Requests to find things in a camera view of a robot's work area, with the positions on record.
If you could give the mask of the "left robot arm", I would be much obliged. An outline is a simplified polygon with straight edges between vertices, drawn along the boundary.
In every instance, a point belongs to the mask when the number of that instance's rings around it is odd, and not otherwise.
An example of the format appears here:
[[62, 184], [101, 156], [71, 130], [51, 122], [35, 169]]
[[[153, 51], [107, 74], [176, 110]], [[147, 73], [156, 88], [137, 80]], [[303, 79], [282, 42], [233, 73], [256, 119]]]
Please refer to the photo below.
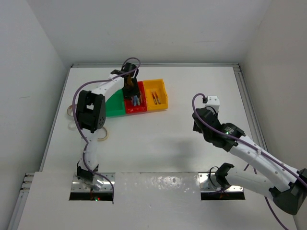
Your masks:
[[139, 67], [126, 60], [120, 70], [110, 72], [108, 79], [87, 82], [74, 94], [73, 119], [82, 140], [85, 141], [77, 163], [78, 177], [89, 182], [93, 181], [95, 175], [104, 177], [97, 172], [99, 163], [95, 144], [98, 130], [103, 128], [106, 121], [106, 102], [119, 90], [127, 98], [140, 96], [137, 82]]

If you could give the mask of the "beige masking tape roll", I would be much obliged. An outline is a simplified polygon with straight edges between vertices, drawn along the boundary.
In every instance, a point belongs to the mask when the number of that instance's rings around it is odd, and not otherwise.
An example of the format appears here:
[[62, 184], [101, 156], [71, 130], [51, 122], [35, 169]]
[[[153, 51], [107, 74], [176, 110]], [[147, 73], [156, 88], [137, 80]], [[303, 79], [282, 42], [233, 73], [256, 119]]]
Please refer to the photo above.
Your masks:
[[108, 136], [109, 136], [108, 130], [105, 127], [102, 127], [98, 131], [97, 141], [105, 141], [108, 139]]

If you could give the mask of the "red gel pen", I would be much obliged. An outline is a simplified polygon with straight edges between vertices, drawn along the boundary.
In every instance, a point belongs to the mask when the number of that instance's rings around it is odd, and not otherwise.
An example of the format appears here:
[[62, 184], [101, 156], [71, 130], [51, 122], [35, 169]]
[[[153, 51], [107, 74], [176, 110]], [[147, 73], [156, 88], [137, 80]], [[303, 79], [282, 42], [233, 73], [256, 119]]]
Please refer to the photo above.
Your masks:
[[160, 99], [159, 99], [159, 97], [158, 97], [157, 92], [154, 92], [154, 94], [155, 94], [155, 97], [156, 97], [157, 103], [158, 103], [158, 104], [161, 104], [161, 101], [160, 101]]

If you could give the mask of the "small white tape roll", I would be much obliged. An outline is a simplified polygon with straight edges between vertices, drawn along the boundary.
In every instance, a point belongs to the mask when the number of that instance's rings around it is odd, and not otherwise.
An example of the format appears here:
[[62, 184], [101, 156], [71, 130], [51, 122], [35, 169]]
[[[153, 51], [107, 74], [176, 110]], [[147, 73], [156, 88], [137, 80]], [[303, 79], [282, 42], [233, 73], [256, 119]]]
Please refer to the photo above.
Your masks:
[[68, 129], [69, 129], [69, 130], [75, 130], [75, 129], [76, 129], [76, 124], [75, 124], [74, 122], [70, 122], [70, 123], [68, 124]]

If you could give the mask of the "large tape roll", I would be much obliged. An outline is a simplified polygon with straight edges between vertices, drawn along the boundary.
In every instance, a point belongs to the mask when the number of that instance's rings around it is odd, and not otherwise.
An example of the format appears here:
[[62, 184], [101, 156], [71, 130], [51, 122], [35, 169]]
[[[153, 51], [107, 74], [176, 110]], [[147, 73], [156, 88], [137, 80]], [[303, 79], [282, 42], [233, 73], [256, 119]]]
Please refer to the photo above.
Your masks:
[[73, 117], [73, 106], [70, 105], [68, 108], [67, 108], [67, 115], [69, 117]]

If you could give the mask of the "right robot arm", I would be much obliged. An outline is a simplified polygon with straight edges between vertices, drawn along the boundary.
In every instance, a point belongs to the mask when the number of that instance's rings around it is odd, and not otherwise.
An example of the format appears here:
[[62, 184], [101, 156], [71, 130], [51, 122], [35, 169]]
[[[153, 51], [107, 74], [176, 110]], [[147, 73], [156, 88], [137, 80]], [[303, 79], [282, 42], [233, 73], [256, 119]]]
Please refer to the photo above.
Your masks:
[[290, 215], [296, 215], [307, 197], [307, 170], [290, 167], [261, 149], [245, 132], [231, 123], [221, 124], [217, 115], [208, 108], [197, 108], [192, 114], [193, 130], [204, 139], [255, 168], [255, 175], [239, 171], [230, 163], [223, 163], [210, 185], [226, 188], [237, 185], [259, 193]]

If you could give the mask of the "pink gel pen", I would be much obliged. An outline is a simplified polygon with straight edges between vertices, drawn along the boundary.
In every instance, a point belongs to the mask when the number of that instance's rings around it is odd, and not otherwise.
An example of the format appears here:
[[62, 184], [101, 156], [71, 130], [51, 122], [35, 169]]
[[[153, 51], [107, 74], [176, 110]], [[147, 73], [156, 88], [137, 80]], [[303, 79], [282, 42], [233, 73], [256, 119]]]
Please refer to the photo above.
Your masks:
[[151, 94], [152, 94], [152, 97], [153, 97], [154, 104], [157, 105], [157, 100], [155, 98], [155, 94], [153, 92], [151, 92]]

